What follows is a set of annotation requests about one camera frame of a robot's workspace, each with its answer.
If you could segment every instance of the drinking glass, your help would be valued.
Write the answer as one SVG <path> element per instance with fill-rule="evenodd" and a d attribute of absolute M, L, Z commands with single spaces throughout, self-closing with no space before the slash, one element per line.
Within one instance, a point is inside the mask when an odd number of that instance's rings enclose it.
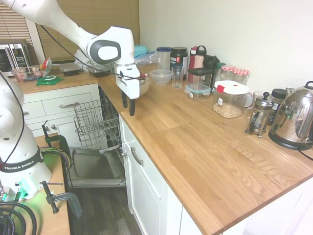
<path fill-rule="evenodd" d="M 172 78 L 172 87 L 182 88 L 182 80 L 184 77 L 184 67 L 174 66 L 172 67 L 173 78 Z"/>

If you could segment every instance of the dishwasher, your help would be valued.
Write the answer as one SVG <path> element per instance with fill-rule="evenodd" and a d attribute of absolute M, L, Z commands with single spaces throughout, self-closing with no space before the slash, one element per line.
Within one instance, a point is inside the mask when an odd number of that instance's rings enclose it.
<path fill-rule="evenodd" d="M 81 148 L 70 147 L 73 158 L 67 176 L 74 188 L 125 187 L 118 112 L 105 93 L 100 100 L 74 106 L 74 123 Z"/>

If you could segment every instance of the window blind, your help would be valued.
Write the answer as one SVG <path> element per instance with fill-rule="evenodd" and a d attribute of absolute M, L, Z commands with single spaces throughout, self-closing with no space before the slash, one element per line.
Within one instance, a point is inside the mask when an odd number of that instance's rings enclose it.
<path fill-rule="evenodd" d="M 140 43 L 139 0 L 58 0 L 64 13 L 89 33 L 100 35 L 111 26 L 130 28 L 134 43 Z M 45 57 L 54 62 L 74 60 L 37 25 Z M 78 46 L 55 30 L 46 27 L 51 35 L 71 53 Z"/>
<path fill-rule="evenodd" d="M 38 64 L 25 18 L 0 2 L 0 42 L 12 39 L 26 39 L 32 61 Z"/>

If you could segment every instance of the stainless steel kettle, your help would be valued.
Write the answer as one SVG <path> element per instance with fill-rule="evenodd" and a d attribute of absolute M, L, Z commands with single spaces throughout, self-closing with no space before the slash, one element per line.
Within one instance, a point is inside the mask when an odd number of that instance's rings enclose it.
<path fill-rule="evenodd" d="M 313 144 L 313 81 L 293 90 L 280 105 L 269 137 L 290 149 L 310 149 Z"/>

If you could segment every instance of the wall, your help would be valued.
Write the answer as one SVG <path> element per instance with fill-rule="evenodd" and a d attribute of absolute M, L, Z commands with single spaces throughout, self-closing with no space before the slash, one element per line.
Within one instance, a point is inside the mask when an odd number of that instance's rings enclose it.
<path fill-rule="evenodd" d="M 250 70 L 251 90 L 313 80 L 311 0 L 140 0 L 141 44 L 205 45 L 208 54 Z"/>

